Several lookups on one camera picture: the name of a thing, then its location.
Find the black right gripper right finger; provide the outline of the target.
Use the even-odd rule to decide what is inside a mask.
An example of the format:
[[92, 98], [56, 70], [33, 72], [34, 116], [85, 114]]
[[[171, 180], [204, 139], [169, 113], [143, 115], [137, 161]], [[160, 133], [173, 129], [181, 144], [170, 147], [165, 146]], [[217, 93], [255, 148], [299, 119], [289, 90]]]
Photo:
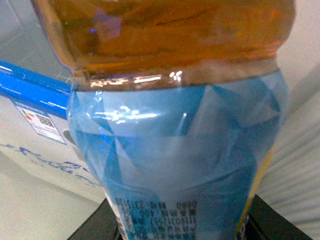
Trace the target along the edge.
[[311, 240], [283, 216], [255, 195], [246, 225], [247, 240]]

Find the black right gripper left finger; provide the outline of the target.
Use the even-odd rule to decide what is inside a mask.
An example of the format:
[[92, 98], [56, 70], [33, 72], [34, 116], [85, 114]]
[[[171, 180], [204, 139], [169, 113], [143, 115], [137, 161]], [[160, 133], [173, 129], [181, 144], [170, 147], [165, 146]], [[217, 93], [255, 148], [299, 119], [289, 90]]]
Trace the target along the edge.
[[105, 198], [67, 240], [119, 240], [116, 217]]

